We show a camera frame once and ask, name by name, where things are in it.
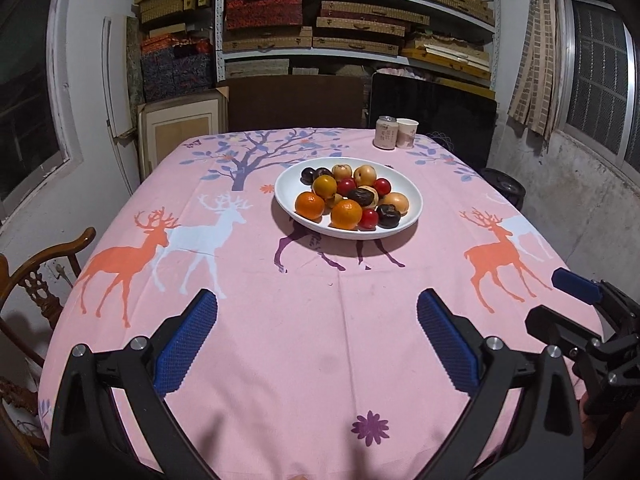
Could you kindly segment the small dark plum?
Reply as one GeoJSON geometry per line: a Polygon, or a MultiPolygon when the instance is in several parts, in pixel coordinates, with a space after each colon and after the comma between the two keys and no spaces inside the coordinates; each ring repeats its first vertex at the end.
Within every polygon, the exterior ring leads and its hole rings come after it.
{"type": "Polygon", "coordinates": [[[316,174],[316,170],[311,167],[307,167],[302,170],[300,173],[300,182],[304,185],[312,185],[314,183],[314,175],[316,174]]]}
{"type": "Polygon", "coordinates": [[[316,170],[314,170],[314,179],[318,179],[318,178],[320,178],[322,176],[332,177],[333,174],[332,174],[332,171],[329,170],[326,167],[320,167],[320,168],[317,168],[316,170]]]}

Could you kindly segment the yellow citrus fruit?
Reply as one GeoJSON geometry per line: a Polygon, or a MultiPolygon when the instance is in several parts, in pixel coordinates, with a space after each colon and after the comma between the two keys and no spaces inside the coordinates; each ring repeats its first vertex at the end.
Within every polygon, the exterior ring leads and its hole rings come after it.
{"type": "Polygon", "coordinates": [[[329,174],[322,174],[312,184],[314,194],[317,194],[322,200],[329,200],[337,191],[337,182],[334,177],[329,174]]]}

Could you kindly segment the framed picture board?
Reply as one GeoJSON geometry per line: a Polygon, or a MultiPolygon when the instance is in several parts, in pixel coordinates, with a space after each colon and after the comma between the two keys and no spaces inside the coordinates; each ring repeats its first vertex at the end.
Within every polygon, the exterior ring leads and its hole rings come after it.
{"type": "Polygon", "coordinates": [[[144,180],[184,142],[228,129],[228,88],[207,90],[139,106],[140,174],[144,180]]]}

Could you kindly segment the white oval plate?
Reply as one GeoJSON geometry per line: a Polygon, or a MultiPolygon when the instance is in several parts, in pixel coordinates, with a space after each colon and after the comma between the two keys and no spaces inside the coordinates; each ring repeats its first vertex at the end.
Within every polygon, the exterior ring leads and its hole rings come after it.
{"type": "Polygon", "coordinates": [[[342,240],[382,240],[408,230],[423,197],[391,166],[358,158],[316,158],[283,170],[274,199],[310,232],[342,240]]]}

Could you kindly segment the metal storage shelf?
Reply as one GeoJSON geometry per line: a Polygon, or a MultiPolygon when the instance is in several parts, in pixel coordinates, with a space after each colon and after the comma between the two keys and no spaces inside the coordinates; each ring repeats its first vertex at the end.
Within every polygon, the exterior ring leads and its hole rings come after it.
{"type": "Polygon", "coordinates": [[[320,65],[408,67],[496,88],[499,0],[215,0],[220,81],[315,75],[320,65]]]}

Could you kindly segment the small beige fruit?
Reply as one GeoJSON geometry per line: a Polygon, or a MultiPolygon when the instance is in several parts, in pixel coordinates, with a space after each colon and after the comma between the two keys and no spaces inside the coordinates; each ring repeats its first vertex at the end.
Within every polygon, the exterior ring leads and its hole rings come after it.
{"type": "Polygon", "coordinates": [[[335,193],[332,197],[327,198],[324,203],[326,204],[327,210],[332,210],[339,202],[344,200],[344,197],[338,193],[335,193]]]}

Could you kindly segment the red cherry tomato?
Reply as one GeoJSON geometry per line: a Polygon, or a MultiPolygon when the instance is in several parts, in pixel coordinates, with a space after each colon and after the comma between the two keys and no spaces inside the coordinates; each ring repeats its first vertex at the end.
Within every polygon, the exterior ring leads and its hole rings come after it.
{"type": "Polygon", "coordinates": [[[373,231],[378,225],[378,213],[372,208],[363,208],[358,229],[363,231],[373,231]]]}
{"type": "Polygon", "coordinates": [[[354,178],[345,178],[337,183],[336,192],[343,197],[346,197],[350,192],[356,190],[358,184],[354,178]]]}
{"type": "Polygon", "coordinates": [[[392,185],[390,184],[390,181],[384,178],[376,179],[372,184],[372,188],[374,188],[378,193],[379,198],[382,198],[392,192],[392,185]]]}

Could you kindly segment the window with grille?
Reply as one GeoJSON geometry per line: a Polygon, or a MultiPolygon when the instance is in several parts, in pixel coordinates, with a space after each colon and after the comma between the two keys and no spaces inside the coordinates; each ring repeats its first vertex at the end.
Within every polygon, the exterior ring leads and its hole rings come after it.
{"type": "Polygon", "coordinates": [[[608,0],[558,0],[559,129],[639,182],[639,41],[608,0]]]}

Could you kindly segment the black round stool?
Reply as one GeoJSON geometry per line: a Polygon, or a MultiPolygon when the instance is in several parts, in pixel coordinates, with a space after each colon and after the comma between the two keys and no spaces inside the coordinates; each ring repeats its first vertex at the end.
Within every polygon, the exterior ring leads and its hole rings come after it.
{"type": "Polygon", "coordinates": [[[526,189],[520,182],[494,168],[483,168],[480,176],[517,210],[522,209],[526,189]]]}

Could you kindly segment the dark board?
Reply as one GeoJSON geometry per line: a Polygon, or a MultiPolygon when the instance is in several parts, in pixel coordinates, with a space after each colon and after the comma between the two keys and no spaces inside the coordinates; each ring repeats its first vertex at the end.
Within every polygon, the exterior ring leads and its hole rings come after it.
{"type": "Polygon", "coordinates": [[[357,77],[260,76],[222,86],[228,90],[231,131],[361,126],[364,87],[357,77]]]}

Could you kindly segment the wooden chair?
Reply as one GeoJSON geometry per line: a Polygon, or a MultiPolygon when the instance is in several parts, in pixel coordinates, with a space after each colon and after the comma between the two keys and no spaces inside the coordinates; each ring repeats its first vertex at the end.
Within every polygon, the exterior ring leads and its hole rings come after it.
{"type": "MultiPolygon", "coordinates": [[[[76,240],[40,250],[13,272],[9,269],[9,261],[6,256],[1,255],[1,307],[4,308],[14,289],[19,287],[26,292],[29,300],[39,309],[50,329],[54,330],[63,312],[63,305],[60,297],[50,291],[49,284],[41,269],[47,263],[63,258],[70,265],[74,277],[78,278],[81,266],[77,255],[86,249],[95,238],[96,229],[89,226],[76,240]]],[[[17,423],[11,419],[6,410],[7,405],[36,417],[38,415],[37,391],[32,391],[25,386],[17,385],[8,378],[1,377],[1,421],[8,426],[14,437],[17,437],[18,445],[24,448],[27,454],[38,456],[39,453],[42,453],[46,455],[48,445],[44,437],[39,434],[28,434],[21,430],[17,423]]]]}

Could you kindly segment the large dark water chestnut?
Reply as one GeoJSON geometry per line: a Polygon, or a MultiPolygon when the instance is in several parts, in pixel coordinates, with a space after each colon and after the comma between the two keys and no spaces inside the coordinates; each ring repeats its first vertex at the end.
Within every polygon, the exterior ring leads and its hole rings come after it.
{"type": "Polygon", "coordinates": [[[392,204],[378,205],[376,208],[376,214],[378,215],[378,226],[383,229],[395,229],[399,226],[402,214],[392,204]]]}

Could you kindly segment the pink beverage can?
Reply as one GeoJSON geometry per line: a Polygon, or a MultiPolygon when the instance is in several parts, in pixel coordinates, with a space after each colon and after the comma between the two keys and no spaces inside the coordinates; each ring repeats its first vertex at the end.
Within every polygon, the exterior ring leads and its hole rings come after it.
{"type": "Polygon", "coordinates": [[[396,148],[398,136],[398,122],[390,116],[380,116],[375,124],[373,145],[384,151],[396,148]]]}

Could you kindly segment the orange mandarin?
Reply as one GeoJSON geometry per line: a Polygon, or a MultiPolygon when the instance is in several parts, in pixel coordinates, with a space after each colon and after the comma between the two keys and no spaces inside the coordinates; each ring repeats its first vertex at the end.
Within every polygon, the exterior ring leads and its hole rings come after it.
{"type": "Polygon", "coordinates": [[[356,229],[362,218],[362,207],[354,200],[341,200],[331,211],[331,226],[335,229],[351,231],[356,229]]]}
{"type": "Polygon", "coordinates": [[[317,222],[326,209],[324,199],[314,192],[303,192],[296,197],[294,210],[299,216],[317,222]]]}

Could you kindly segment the window frame left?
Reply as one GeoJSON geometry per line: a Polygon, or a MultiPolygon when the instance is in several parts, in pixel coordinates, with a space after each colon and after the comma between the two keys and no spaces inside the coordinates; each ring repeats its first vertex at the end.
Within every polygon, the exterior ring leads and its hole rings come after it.
{"type": "Polygon", "coordinates": [[[70,0],[22,0],[1,25],[1,221],[79,154],[68,83],[70,0]]]}

